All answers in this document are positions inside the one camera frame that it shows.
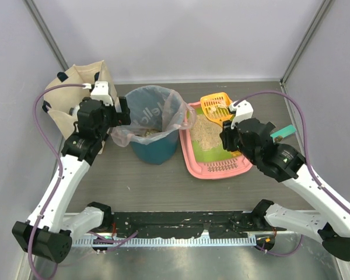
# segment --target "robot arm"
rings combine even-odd
[[[116,108],[109,84],[96,82],[90,97],[84,98],[77,106],[78,110],[73,112],[78,121],[61,151],[63,175],[36,229],[34,255],[60,263],[68,255],[73,239],[80,238],[94,228],[108,228],[111,225],[111,208],[97,202],[90,203],[73,218],[66,221],[63,219],[76,187],[101,150],[110,128],[131,123],[125,98],[120,97],[119,101],[120,108]],[[16,222],[12,229],[14,237],[26,252],[40,210],[49,200],[56,181],[59,180],[58,171],[59,169],[27,221]]]
[[[272,123],[245,118],[238,108],[235,112],[242,117],[239,121],[235,121],[238,119],[235,117],[223,123],[220,133],[223,148],[241,152],[266,176],[297,192],[319,212],[319,215],[309,215],[262,200],[253,214],[273,227],[309,236],[322,243],[332,255],[350,261],[350,203],[316,173],[321,185],[315,182],[305,157],[294,147],[272,141],[270,132],[275,128]]]

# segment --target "purple cable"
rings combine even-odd
[[[50,87],[49,89],[46,89],[42,94],[40,94],[39,96],[36,97],[34,104],[33,104],[33,118],[34,118],[34,122],[35,122],[35,126],[37,128],[37,130],[39,131],[41,137],[43,138],[44,142],[47,144],[47,146],[51,149],[53,155],[56,157],[57,159],[57,163],[58,163],[58,179],[56,181],[56,184],[54,185],[51,194],[49,195],[48,199],[46,200],[46,202],[44,203],[43,207],[41,208],[40,212],[39,212],[39,216],[37,217],[33,229],[31,230],[30,233],[30,239],[29,239],[29,248],[27,249],[27,257],[29,259],[29,264],[30,264],[30,268],[32,273],[35,275],[35,277],[39,280],[46,280],[46,279],[52,279],[54,277],[54,275],[56,274],[57,271],[57,264],[51,274],[50,277],[48,278],[43,278],[38,271],[36,270],[36,267],[34,265],[34,261],[33,261],[33,243],[34,243],[34,237],[35,237],[35,233],[36,233],[36,229],[39,226],[40,220],[42,219],[42,216],[44,214],[44,212],[46,211],[49,203],[52,200],[52,197],[54,196],[55,192],[57,191],[57,188],[61,182],[61,178],[62,178],[62,174],[64,171],[64,167],[62,166],[62,162],[61,162],[61,158],[58,154],[58,152],[55,150],[55,148],[52,146],[51,142],[49,141],[49,139],[47,138],[47,136],[45,135],[44,131],[41,129],[40,124],[39,124],[39,120],[37,118],[36,115],[36,108],[37,108],[37,104],[39,102],[39,100],[48,92],[54,90],[54,89],[60,89],[60,88],[67,88],[70,86],[77,86],[80,88],[84,88],[85,85],[83,84],[79,84],[79,83],[70,83],[70,84],[66,84],[66,85],[58,85],[58,86],[53,86]]]
[[[301,122],[302,122],[302,128],[303,128],[303,149],[304,149],[304,156],[306,158],[306,166],[307,169],[309,170],[310,175],[312,176],[313,180],[318,184],[318,186],[321,186],[322,183],[321,181],[316,177],[314,170],[310,164],[310,156],[309,156],[309,149],[308,149],[308,143],[307,143],[307,129],[306,129],[306,122],[305,122],[305,116],[303,114],[302,109],[300,108],[300,106],[298,105],[298,103],[291,98],[289,95],[284,94],[282,92],[278,92],[277,90],[263,90],[262,92],[256,92],[256,93],[252,93],[249,94],[241,99],[239,99],[238,101],[234,102],[233,105],[236,107],[239,103],[241,103],[243,100],[246,100],[250,97],[256,96],[256,95],[266,95],[266,94],[276,94],[276,95],[280,95],[286,99],[288,99],[290,102],[293,103],[293,105],[296,107],[300,117],[301,117]],[[350,209],[344,205],[334,194],[331,193],[330,190],[328,190],[325,187],[321,188],[333,201],[335,201],[343,210],[345,210],[347,213],[350,214]]]
[[[109,244],[126,243],[127,241],[129,241],[130,239],[132,239],[133,237],[135,237],[137,235],[137,232],[135,232],[134,234],[130,235],[129,237],[127,237],[126,239],[123,239],[123,240],[110,240],[110,239],[106,239],[102,235],[97,234],[96,232],[88,232],[88,233],[90,235],[97,236],[98,239],[102,239],[102,240],[104,240],[105,243],[109,243]]]
[[[121,244],[119,244],[119,245],[117,245],[117,246],[115,246],[115,247],[113,247],[113,248],[111,248],[111,249],[106,250],[105,253],[112,252],[112,251],[118,249],[118,248],[121,247],[124,243],[126,243],[126,242],[130,241],[132,238],[134,238],[136,235],[138,235],[138,232],[134,232],[132,235],[128,236],[126,239],[121,240],[121,241],[120,241]],[[99,235],[99,234],[97,234],[97,237],[98,237],[99,239],[103,239],[103,240],[106,241],[106,239],[105,239],[103,236]],[[74,264],[80,262],[82,259],[84,259],[84,258],[86,258],[86,257],[88,257],[88,256],[91,256],[91,255],[94,255],[94,254],[96,254],[96,252],[94,252],[94,251],[93,251],[93,252],[90,252],[90,253],[88,253],[88,254],[85,254],[83,257],[77,259],[75,262],[73,262],[73,263],[71,263],[71,264],[60,264],[59,266],[60,266],[60,267],[70,267],[70,266],[72,266],[72,265],[74,265]]]
[[[264,250],[264,244],[265,244],[265,243],[263,243],[263,246],[262,246],[262,247],[260,247],[260,246],[258,246],[258,245],[256,245],[256,247],[257,247],[259,250],[261,250],[262,252],[265,252],[265,253],[267,253],[267,254],[269,254],[269,255],[272,255],[272,256],[276,256],[276,257],[289,257],[289,256],[295,254],[295,253],[299,250],[299,248],[301,247],[302,241],[303,241],[303,235],[301,234],[301,238],[299,239],[299,242],[298,242],[297,247],[296,247],[293,251],[291,251],[290,253],[286,253],[286,254],[273,253],[273,252],[270,252],[270,251],[268,251],[268,250],[265,251],[265,250]]]

